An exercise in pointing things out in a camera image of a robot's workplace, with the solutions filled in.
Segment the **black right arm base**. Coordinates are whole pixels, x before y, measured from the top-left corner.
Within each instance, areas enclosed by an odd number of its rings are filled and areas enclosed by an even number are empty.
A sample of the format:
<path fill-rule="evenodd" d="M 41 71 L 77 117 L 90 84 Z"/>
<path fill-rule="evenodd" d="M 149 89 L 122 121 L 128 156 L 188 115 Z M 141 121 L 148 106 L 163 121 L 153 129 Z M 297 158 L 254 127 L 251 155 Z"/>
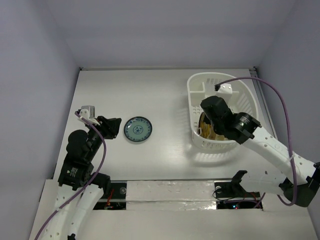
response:
<path fill-rule="evenodd" d="M 231 182 L 218 181 L 214 183 L 212 196 L 218 201 L 229 201 L 240 198 L 242 195 L 233 189 Z"/>

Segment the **cream plate with black characters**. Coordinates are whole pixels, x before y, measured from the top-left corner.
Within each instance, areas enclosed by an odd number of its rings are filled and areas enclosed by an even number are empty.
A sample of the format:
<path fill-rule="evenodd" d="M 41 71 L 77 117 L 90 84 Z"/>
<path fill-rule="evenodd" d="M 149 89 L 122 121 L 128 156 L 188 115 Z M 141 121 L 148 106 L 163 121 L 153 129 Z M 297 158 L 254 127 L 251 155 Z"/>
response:
<path fill-rule="evenodd" d="M 216 133 L 212 133 L 210 135 L 210 139 L 215 140 L 215 141 L 226 141 L 227 140 L 223 135 L 219 135 Z"/>

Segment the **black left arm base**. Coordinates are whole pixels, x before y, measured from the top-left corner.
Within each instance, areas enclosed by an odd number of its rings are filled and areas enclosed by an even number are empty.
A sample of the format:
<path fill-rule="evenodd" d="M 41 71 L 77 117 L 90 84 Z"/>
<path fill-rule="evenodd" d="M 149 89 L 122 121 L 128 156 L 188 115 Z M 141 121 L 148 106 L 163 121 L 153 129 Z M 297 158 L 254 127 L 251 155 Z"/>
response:
<path fill-rule="evenodd" d="M 125 210 L 126 209 L 126 181 L 111 181 L 110 190 L 94 206 L 94 210 Z"/>

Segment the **teal blue patterned plate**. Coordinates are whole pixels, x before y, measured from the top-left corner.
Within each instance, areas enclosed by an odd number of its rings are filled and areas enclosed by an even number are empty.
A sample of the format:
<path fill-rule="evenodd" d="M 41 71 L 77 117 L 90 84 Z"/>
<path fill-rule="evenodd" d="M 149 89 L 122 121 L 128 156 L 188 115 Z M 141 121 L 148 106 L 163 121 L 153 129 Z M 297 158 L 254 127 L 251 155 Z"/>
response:
<path fill-rule="evenodd" d="M 125 138 L 132 143 L 145 142 L 149 139 L 152 132 L 152 123 L 143 116 L 135 116 L 130 118 L 123 127 Z"/>

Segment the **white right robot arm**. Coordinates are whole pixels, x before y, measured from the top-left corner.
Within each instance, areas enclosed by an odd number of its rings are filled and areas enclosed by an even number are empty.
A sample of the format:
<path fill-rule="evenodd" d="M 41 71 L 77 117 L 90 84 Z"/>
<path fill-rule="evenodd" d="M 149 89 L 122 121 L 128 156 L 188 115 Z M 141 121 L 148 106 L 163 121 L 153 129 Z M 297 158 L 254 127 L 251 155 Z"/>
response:
<path fill-rule="evenodd" d="M 235 196 L 246 192 L 272 193 L 299 207 L 308 207 L 320 188 L 320 164 L 290 152 L 289 149 L 245 112 L 233 113 L 225 100 L 210 96 L 200 104 L 213 130 L 255 152 L 279 170 L 276 176 L 260 170 L 239 170 L 229 189 Z"/>

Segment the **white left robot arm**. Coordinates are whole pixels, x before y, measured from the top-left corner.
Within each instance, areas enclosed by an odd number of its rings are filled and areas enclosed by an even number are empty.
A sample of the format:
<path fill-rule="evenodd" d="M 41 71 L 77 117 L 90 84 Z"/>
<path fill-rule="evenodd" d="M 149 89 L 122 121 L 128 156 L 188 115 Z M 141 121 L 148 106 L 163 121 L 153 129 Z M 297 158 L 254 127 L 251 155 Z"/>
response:
<path fill-rule="evenodd" d="M 106 140 L 117 137 L 121 118 L 92 117 L 75 112 L 88 131 L 75 130 L 68 137 L 67 154 L 58 177 L 54 211 L 40 227 L 36 240 L 77 240 L 99 199 L 110 194 L 110 176 L 94 170 L 99 148 L 106 158 Z"/>

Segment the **yellow plate with brown rim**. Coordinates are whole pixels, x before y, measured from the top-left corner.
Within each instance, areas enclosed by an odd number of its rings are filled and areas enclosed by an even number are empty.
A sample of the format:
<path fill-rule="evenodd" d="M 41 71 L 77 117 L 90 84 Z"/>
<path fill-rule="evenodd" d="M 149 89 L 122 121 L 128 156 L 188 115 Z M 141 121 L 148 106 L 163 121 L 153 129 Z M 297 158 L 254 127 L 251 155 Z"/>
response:
<path fill-rule="evenodd" d="M 202 112 L 199 117 L 198 122 L 198 134 L 205 139 L 211 140 L 213 138 L 213 130 L 212 125 L 210 123 L 206 123 L 206 114 Z"/>

